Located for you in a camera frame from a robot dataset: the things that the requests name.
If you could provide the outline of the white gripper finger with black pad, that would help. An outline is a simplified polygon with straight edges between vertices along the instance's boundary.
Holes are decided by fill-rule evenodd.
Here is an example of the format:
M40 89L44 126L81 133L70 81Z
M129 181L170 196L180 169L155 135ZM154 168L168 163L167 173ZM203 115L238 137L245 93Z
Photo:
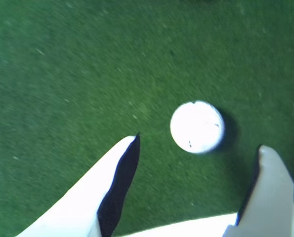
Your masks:
M140 135L103 155L20 237L110 237L118 225L140 155Z

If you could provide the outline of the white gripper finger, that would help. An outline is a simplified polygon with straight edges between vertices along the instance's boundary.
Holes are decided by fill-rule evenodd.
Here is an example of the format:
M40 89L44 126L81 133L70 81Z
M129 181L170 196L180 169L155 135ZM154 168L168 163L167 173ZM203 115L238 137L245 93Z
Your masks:
M258 176L234 225L225 237L290 237L294 182L280 155L271 147L258 148Z

